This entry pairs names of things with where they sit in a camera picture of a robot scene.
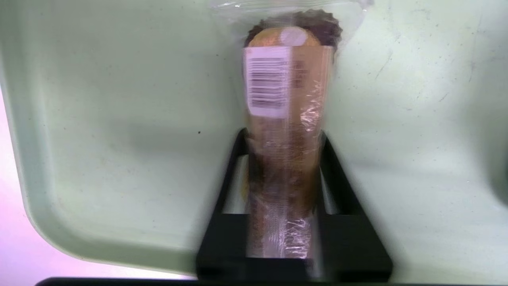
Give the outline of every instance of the barcode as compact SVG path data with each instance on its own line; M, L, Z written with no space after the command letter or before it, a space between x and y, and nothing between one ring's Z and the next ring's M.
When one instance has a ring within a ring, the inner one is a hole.
M288 115L289 61L288 47L246 49L246 92L251 114L271 118Z

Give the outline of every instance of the clear plastic packaging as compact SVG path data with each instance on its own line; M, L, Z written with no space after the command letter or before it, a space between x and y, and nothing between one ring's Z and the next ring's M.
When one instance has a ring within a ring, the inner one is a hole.
M362 0L211 0L243 79L249 129L248 255L311 258L321 125L337 54Z

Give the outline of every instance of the white tray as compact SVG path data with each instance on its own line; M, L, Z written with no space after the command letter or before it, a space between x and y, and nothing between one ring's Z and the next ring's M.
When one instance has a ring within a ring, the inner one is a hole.
M193 271L243 125L206 2L0 2L24 202L62 251ZM338 61L326 129L394 281L508 282L507 13L379 0Z

